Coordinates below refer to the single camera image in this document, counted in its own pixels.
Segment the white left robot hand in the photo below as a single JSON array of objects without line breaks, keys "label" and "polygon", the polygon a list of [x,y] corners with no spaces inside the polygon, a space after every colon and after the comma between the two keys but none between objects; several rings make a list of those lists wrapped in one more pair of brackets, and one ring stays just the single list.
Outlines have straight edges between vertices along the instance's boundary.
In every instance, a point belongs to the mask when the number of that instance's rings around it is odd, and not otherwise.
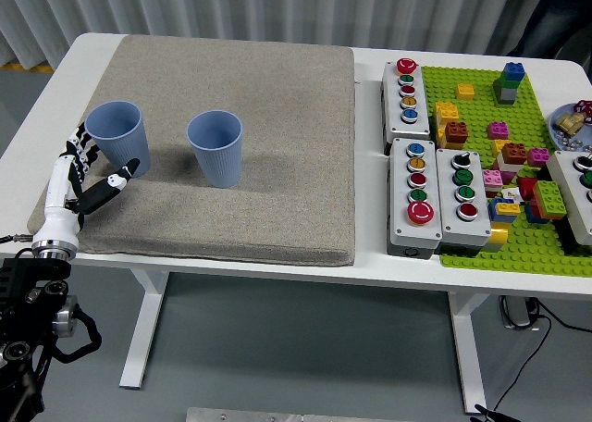
[{"label": "white left robot hand", "polygon": [[100,152],[89,144],[91,135],[79,125],[55,161],[46,190],[44,223],[32,237],[31,250],[37,258],[69,261],[79,248],[78,232],[84,217],[114,199],[128,184],[140,165],[132,158],[119,170],[82,189],[85,175]]}]

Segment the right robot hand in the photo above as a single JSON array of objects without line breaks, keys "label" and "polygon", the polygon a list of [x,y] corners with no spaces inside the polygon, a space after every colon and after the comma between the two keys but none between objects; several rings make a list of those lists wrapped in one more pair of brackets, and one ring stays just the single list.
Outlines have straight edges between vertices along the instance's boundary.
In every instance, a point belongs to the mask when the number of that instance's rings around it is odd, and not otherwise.
[{"label": "right robot hand", "polygon": [[471,416],[470,420],[473,422],[519,422],[519,419],[507,416],[497,411],[489,410],[480,404],[475,405],[475,410],[480,415],[480,417]]}]

